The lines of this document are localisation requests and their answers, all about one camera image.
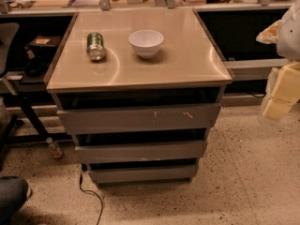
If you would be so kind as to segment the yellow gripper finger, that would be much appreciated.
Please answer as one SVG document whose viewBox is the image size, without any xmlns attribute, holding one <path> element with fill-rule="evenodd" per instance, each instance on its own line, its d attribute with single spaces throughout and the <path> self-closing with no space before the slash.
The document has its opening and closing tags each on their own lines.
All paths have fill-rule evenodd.
<svg viewBox="0 0 300 225">
<path fill-rule="evenodd" d="M 300 63 L 273 67 L 262 100 L 262 117 L 278 121 L 300 100 Z"/>
</svg>

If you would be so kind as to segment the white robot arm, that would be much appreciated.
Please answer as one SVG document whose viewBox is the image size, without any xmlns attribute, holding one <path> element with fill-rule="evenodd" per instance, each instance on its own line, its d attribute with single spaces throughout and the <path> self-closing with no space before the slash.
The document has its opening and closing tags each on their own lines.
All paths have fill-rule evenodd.
<svg viewBox="0 0 300 225">
<path fill-rule="evenodd" d="M 277 54 L 289 61 L 282 68 L 271 69 L 262 101 L 262 117 L 278 121 L 300 100 L 300 0 L 261 31 L 256 40 L 275 44 Z"/>
</svg>

